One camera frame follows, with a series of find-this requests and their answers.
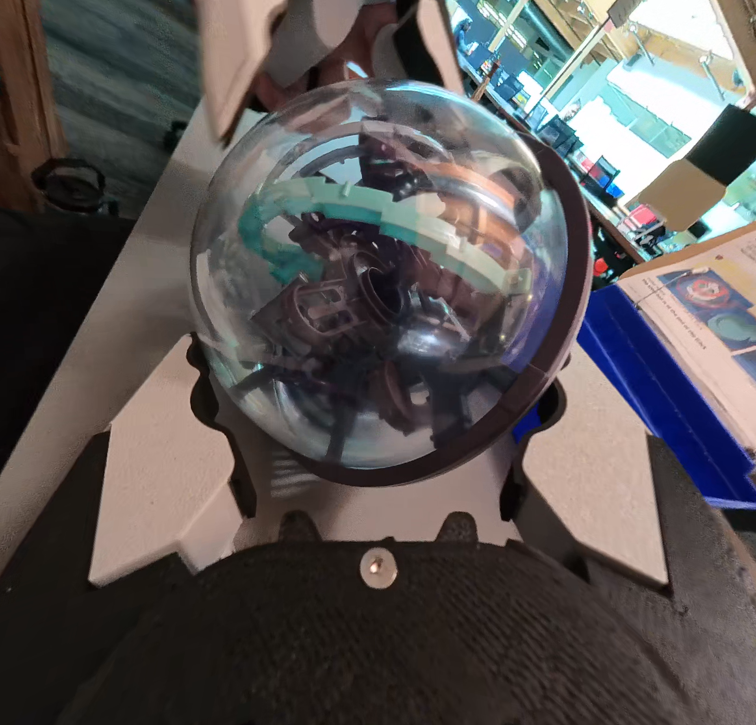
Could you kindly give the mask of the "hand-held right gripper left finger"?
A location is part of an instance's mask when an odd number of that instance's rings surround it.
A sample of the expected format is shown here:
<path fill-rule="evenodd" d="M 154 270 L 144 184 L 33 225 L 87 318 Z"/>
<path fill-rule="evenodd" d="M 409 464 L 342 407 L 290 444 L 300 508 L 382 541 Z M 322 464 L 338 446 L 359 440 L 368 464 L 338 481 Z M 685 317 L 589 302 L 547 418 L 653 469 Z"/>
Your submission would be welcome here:
<path fill-rule="evenodd" d="M 196 574 L 233 552 L 257 496 L 194 333 L 175 343 L 109 426 L 89 582 L 177 556 Z"/>

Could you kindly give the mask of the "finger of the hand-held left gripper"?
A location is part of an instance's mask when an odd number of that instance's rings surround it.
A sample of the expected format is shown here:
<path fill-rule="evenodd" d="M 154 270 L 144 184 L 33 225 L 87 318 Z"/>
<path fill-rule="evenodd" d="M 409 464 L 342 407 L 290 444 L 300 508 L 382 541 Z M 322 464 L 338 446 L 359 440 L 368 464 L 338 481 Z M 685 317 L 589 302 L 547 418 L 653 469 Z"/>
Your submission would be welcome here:
<path fill-rule="evenodd" d="M 227 146 L 243 111 L 257 99 L 262 110 L 296 95 L 262 70 L 273 32 L 289 0 L 194 0 L 206 117 L 215 140 Z"/>
<path fill-rule="evenodd" d="M 458 52 L 445 6 L 416 0 L 395 23 L 381 30 L 381 78 L 410 80 L 465 94 Z"/>

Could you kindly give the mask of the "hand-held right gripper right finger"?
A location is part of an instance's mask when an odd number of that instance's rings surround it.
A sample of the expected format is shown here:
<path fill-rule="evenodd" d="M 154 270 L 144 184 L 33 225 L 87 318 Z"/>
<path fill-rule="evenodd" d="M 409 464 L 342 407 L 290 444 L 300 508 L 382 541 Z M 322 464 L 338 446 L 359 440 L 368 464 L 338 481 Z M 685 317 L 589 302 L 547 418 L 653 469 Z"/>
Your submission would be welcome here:
<path fill-rule="evenodd" d="M 513 520 L 526 543 L 560 562 L 588 558 L 653 588 L 667 562 L 647 427 L 581 348 L 534 409 L 513 472 Z"/>

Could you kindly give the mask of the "clear plastic maze ball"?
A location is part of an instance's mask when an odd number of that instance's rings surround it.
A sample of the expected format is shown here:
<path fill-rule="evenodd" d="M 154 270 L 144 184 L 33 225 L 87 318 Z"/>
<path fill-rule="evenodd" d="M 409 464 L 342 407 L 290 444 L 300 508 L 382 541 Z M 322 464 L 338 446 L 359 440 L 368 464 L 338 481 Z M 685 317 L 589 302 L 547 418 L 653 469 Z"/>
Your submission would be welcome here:
<path fill-rule="evenodd" d="M 468 97 L 354 79 L 265 115 L 196 216 L 206 360 L 309 473 L 408 484 L 467 462 L 569 358 L 591 220 L 565 161 Z"/>

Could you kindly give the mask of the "person's left hand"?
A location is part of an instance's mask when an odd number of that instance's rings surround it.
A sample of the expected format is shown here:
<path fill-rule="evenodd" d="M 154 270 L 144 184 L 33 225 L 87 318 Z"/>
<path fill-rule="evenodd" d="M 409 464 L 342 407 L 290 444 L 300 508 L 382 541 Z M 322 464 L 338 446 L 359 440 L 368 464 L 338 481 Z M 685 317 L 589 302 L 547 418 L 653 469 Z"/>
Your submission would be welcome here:
<path fill-rule="evenodd" d="M 258 113 L 278 111 L 310 90 L 345 81 L 349 64 L 372 76 L 375 39 L 397 19 L 390 2 L 364 6 L 340 20 L 331 12 L 329 21 L 321 18 L 320 30 L 314 20 L 289 14 L 252 82 L 247 106 Z"/>

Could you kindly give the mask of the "blue plastic bin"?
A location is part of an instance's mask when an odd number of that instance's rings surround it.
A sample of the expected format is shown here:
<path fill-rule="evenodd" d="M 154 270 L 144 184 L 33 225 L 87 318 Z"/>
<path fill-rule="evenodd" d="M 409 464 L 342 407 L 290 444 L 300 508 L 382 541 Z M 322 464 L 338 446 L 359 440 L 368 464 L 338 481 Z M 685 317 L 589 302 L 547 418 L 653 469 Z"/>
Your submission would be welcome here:
<path fill-rule="evenodd" d="M 618 286 L 591 293 L 576 341 L 708 503 L 754 510 L 754 459 Z"/>

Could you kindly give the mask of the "printed instruction sheet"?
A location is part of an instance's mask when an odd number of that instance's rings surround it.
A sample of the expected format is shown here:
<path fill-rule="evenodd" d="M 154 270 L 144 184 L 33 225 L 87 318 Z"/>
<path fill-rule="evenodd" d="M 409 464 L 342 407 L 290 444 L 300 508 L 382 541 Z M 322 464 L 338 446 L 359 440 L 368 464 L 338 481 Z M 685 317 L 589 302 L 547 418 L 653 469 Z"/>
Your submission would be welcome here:
<path fill-rule="evenodd" d="M 619 288 L 736 440 L 755 445 L 755 224 L 635 267 Z"/>

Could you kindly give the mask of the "black water bottle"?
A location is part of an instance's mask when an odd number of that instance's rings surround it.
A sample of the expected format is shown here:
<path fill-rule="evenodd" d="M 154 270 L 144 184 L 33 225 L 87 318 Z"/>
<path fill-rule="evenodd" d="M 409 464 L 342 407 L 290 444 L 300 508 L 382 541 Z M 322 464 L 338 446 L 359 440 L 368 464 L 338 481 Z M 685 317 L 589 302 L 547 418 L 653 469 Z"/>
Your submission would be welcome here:
<path fill-rule="evenodd" d="M 106 176 L 84 159 L 52 157 L 33 169 L 30 179 L 53 209 L 119 217 L 119 203 L 107 193 Z"/>

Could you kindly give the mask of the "black card on cardboard stand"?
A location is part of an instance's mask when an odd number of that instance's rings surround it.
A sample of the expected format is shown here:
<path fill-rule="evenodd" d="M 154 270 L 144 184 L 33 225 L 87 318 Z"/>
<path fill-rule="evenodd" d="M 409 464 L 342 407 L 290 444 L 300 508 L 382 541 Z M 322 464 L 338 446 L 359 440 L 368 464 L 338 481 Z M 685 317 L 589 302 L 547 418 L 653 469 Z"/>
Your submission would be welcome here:
<path fill-rule="evenodd" d="M 683 232 L 722 201 L 755 158 L 755 116 L 726 106 L 684 156 L 669 163 L 636 196 L 667 231 Z"/>

